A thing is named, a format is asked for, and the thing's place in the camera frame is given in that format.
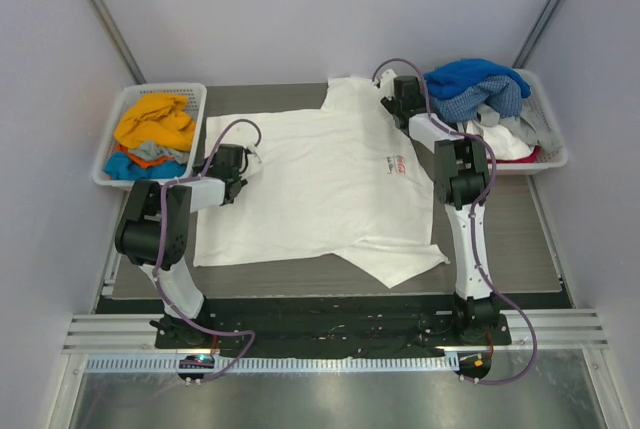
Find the blue t-shirt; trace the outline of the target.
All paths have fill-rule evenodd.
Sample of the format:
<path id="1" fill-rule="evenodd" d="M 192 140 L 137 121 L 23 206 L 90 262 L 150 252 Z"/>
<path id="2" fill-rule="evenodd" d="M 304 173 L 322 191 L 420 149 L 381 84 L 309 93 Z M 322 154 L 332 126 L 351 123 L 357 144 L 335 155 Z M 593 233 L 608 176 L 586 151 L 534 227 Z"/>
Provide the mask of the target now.
<path id="1" fill-rule="evenodd" d="M 490 77 L 507 77 L 517 84 L 521 97 L 531 95 L 530 85 L 514 69 L 481 58 L 454 61 L 424 74 L 431 95 L 440 100 L 452 99 Z"/>

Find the blue checkered cloth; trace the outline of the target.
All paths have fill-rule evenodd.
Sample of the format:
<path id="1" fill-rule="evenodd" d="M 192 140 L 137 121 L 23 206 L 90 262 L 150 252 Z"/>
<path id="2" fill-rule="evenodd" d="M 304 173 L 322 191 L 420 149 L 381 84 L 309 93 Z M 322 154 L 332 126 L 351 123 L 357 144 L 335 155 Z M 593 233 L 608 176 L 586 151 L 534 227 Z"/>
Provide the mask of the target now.
<path id="1" fill-rule="evenodd" d="M 432 93 L 430 102 L 442 120 L 458 123 L 474 118 L 482 104 L 492 108 L 501 117 L 519 116 L 524 100 L 530 95 L 531 87 L 524 80 L 498 75 L 471 85 L 449 99 L 438 98 Z"/>

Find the white t-shirt red print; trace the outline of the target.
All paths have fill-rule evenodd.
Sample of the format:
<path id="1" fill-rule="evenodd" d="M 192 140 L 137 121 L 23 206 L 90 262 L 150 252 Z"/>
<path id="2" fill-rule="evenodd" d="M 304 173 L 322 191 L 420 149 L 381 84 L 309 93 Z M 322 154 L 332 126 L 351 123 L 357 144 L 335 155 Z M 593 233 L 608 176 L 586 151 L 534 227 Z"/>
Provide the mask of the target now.
<path id="1" fill-rule="evenodd" d="M 232 204 L 199 212 L 195 264 L 334 254 L 394 287 L 443 263 L 432 181 L 381 97 L 338 78 L 318 109 L 209 118 L 207 147 L 255 145 L 263 164 Z"/>

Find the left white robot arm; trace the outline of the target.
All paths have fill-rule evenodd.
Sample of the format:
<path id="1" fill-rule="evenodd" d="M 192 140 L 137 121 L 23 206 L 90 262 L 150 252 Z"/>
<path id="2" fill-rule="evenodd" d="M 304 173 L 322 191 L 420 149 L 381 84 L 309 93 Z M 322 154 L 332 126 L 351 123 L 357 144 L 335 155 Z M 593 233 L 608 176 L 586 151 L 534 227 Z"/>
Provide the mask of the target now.
<path id="1" fill-rule="evenodd" d="M 164 184 L 141 179 L 132 186 L 114 244 L 147 275 L 163 302 L 163 316 L 151 323 L 158 348 L 199 348 L 216 339 L 208 301 L 186 261 L 190 219 L 233 203 L 259 164 L 254 147 L 222 144 L 184 178 Z"/>

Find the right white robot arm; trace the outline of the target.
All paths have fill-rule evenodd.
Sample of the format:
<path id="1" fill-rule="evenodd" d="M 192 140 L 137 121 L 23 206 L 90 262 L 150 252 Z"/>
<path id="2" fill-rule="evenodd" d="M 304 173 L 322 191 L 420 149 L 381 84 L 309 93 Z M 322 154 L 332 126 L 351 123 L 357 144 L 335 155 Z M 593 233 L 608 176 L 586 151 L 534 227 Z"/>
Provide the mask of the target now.
<path id="1" fill-rule="evenodd" d="M 491 183 L 486 148 L 430 112 L 417 77 L 388 70 L 375 85 L 396 127 L 433 154 L 434 194 L 448 217 L 455 252 L 453 332 L 462 343 L 484 344 L 500 316 L 484 236 Z"/>

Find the yellow t-shirt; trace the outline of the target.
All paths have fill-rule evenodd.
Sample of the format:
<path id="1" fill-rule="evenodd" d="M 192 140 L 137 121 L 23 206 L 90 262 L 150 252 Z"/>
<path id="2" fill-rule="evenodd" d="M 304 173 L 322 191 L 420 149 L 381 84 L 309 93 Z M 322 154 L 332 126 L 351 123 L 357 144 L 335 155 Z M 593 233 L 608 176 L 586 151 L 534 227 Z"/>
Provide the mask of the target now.
<path id="1" fill-rule="evenodd" d="M 196 121 L 186 112 L 188 102 L 188 96 L 182 94 L 144 94 L 122 116 L 114 138 L 128 149 L 152 141 L 170 149 L 190 151 Z"/>

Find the left white plastic basket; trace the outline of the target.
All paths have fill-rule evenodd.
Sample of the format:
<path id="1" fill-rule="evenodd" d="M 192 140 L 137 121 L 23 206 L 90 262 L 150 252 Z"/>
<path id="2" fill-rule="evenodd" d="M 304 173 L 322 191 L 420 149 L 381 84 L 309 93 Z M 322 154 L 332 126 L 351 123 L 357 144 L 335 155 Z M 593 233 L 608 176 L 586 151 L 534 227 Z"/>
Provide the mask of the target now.
<path id="1" fill-rule="evenodd" d="M 203 123 L 200 83 L 156 83 L 124 89 L 111 111 L 94 163 L 99 186 L 129 191 L 138 179 L 163 182 L 189 174 Z"/>

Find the white shirt in basket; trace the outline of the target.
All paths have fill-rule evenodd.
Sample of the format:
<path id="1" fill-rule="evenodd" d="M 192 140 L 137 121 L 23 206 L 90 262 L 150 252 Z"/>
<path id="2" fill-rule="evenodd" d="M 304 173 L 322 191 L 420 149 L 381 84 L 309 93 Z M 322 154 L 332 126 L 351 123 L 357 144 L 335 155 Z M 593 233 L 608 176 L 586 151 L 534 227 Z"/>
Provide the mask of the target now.
<path id="1" fill-rule="evenodd" d="M 516 161 L 529 157 L 534 147 L 527 145 L 501 125 L 484 126 L 471 120 L 466 123 L 466 132 L 480 136 L 493 150 L 499 161 Z"/>

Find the teal t-shirt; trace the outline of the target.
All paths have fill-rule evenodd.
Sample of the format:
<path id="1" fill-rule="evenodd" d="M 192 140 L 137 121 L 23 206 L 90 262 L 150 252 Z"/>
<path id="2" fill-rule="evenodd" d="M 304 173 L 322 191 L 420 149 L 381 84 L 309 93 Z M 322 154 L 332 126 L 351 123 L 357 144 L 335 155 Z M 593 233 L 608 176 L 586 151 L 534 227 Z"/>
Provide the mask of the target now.
<path id="1" fill-rule="evenodd" d="M 124 152 L 115 152 L 105 164 L 104 172 L 113 180 L 171 179 L 182 176 L 187 166 L 174 160 L 143 168 Z"/>

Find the red shirt in basket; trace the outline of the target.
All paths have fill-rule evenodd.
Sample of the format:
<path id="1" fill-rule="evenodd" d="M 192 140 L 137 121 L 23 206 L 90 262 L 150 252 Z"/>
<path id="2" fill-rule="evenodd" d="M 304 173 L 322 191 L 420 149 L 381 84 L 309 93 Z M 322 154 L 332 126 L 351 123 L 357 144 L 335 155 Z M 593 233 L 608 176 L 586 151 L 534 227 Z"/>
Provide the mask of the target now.
<path id="1" fill-rule="evenodd" d="M 540 146 L 535 146 L 532 150 L 532 152 L 523 158 L 519 158 L 519 159 L 513 159 L 513 160 L 501 160 L 498 159 L 497 163 L 498 164 L 533 164 L 537 162 L 537 159 L 539 157 L 539 154 L 541 153 L 541 147 Z"/>

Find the right white plastic basket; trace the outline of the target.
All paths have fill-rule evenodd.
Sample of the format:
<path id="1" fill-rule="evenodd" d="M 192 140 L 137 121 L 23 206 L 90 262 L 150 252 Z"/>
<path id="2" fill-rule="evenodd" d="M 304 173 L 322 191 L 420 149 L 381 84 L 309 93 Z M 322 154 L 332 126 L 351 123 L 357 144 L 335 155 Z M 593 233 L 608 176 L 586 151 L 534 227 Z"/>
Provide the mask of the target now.
<path id="1" fill-rule="evenodd" d="M 566 151 L 564 149 L 563 140 L 553 118 L 548 101 L 545 94 L 541 92 L 541 88 L 537 84 L 530 85 L 531 95 L 526 98 L 523 105 L 530 106 L 543 119 L 544 123 L 551 129 L 560 139 L 562 148 L 556 151 L 546 151 L 541 149 L 541 153 L 536 163 L 533 164 L 498 164 L 497 173 L 499 175 L 524 174 L 531 175 L 542 170 L 556 168 L 566 163 Z"/>

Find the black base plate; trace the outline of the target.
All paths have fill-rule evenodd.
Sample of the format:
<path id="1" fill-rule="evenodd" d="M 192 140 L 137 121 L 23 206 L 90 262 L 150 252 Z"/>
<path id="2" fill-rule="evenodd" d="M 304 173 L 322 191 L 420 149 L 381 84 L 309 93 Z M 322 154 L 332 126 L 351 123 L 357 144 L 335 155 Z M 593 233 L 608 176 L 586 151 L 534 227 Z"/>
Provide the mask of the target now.
<path id="1" fill-rule="evenodd" d="M 150 324 L 158 349 L 212 349 L 226 357 L 343 359 L 441 354 L 449 346 L 508 346 L 506 319 L 463 329 L 450 296 L 217 299 L 204 334 L 164 315 Z"/>

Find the aluminium rail frame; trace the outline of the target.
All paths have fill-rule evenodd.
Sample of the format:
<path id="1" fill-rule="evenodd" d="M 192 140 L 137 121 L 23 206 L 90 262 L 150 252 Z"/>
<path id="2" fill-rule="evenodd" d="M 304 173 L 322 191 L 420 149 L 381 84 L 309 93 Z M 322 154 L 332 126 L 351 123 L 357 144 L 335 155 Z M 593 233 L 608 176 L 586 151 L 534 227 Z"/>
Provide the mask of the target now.
<path id="1" fill-rule="evenodd" d="M 328 296 L 328 297 L 370 297 Z M 427 296 L 427 295 L 373 295 L 373 296 Z M 314 298 L 307 297 L 257 297 L 227 299 Z M 538 307 L 536 294 L 520 294 L 517 308 L 511 309 L 499 302 L 500 317 L 508 323 L 512 342 L 508 346 L 449 346 L 439 355 L 374 358 L 406 359 L 418 357 L 442 357 L 446 354 L 490 352 L 491 350 L 551 350 L 575 349 L 583 346 L 604 347 L 607 344 L 599 318 L 592 310 Z M 101 299 L 97 311 L 89 315 L 73 317 L 63 344 L 68 354 L 203 354 L 210 349 L 158 349 L 155 346 L 156 330 L 151 322 L 163 316 L 163 302 L 159 298 L 142 300 Z M 247 357 L 243 353 L 227 358 Z"/>

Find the aluminium corner post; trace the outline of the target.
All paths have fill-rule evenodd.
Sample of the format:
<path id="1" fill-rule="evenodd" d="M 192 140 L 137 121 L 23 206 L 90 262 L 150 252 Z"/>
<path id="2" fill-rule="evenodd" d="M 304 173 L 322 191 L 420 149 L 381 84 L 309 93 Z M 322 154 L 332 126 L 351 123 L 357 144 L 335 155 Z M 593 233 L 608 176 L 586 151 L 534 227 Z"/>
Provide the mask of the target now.
<path id="1" fill-rule="evenodd" d="M 117 55 L 136 84 L 147 80 L 104 0 L 87 0 Z"/>
<path id="2" fill-rule="evenodd" d="M 565 0 L 545 0 L 540 13 L 538 14 L 532 28 L 513 61 L 514 68 L 523 69 L 529 63 L 537 46 L 549 29 L 554 17 L 559 13 L 564 1 Z"/>

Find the left aluminium corner post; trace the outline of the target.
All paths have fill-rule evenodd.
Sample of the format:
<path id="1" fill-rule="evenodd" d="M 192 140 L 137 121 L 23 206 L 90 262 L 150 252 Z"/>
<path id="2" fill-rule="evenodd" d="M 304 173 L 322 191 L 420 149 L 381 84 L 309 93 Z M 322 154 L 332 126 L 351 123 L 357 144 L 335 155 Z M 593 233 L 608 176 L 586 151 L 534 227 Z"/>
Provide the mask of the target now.
<path id="1" fill-rule="evenodd" d="M 87 0 L 117 55 L 136 84 L 147 80 L 104 0 Z"/>

